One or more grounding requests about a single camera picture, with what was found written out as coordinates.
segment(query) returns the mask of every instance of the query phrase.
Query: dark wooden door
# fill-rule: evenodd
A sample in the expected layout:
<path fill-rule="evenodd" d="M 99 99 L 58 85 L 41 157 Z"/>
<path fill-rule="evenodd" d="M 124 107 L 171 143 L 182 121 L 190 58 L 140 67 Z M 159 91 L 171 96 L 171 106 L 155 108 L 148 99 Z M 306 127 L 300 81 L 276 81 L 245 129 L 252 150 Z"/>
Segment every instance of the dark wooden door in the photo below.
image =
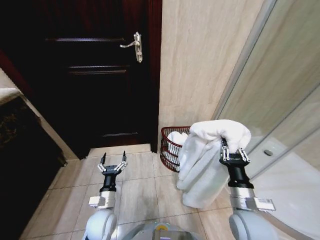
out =
<path fill-rule="evenodd" d="M 155 139 L 159 86 L 150 79 L 149 8 L 147 0 L 1 6 L 2 50 L 32 88 L 27 97 L 80 158 L 90 148 Z M 142 35 L 142 63 L 134 47 L 120 48 L 135 32 Z"/>

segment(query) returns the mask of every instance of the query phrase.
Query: folded towel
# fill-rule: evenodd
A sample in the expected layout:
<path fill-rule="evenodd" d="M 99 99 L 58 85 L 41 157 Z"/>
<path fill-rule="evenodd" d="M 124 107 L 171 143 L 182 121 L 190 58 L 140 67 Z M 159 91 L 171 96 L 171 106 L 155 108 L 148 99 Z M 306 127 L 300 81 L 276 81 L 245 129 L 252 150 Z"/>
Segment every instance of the folded towel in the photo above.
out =
<path fill-rule="evenodd" d="M 186 133 L 180 133 L 178 131 L 172 131 L 169 133 L 168 135 L 168 139 L 178 145 L 183 146 L 185 141 L 187 140 L 188 135 Z M 170 142 L 168 143 L 168 147 L 169 147 L 169 152 L 172 154 L 178 154 L 178 148 L 174 145 L 172 145 Z"/>
<path fill-rule="evenodd" d="M 184 205 L 208 207 L 227 182 L 227 167 L 219 162 L 222 137 L 227 141 L 229 152 L 235 153 L 248 145 L 251 134 L 244 125 L 232 120 L 203 121 L 191 126 L 178 156 L 177 187 L 184 190 Z"/>

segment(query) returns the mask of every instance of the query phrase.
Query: glass shower door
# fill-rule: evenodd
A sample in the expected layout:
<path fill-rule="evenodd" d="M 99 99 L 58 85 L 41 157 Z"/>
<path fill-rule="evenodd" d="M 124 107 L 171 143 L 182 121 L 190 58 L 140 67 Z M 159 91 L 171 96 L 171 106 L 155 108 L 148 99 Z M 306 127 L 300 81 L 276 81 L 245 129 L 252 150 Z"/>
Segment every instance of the glass shower door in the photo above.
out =
<path fill-rule="evenodd" d="M 272 215 L 320 239 L 320 1 L 278 0 L 216 119 L 247 126 L 247 166 Z"/>

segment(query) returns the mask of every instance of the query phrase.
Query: drain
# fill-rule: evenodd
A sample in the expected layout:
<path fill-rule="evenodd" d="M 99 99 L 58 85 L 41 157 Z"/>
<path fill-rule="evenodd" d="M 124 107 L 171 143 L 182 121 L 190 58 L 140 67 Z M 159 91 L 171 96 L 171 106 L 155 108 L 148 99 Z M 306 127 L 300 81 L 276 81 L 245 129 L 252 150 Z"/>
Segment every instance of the drain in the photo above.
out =
<path fill-rule="evenodd" d="M 270 150 L 268 150 L 268 149 L 265 149 L 265 150 L 263 151 L 263 153 L 264 153 L 265 155 L 269 156 L 269 157 L 271 157 L 271 156 L 274 154 L 272 151 L 270 151 Z"/>

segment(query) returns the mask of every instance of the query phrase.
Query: silver door handle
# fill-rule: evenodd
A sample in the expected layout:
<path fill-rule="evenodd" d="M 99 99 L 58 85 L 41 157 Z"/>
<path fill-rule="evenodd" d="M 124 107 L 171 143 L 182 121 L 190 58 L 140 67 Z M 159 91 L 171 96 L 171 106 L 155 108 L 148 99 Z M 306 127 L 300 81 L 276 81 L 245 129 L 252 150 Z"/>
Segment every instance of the silver door handle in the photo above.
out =
<path fill-rule="evenodd" d="M 141 34 L 139 32 L 136 32 L 134 35 L 134 41 L 128 45 L 120 45 L 120 48 L 128 48 L 131 46 L 134 46 L 135 49 L 135 56 L 138 63 L 142 62 L 142 43 L 141 43 Z"/>

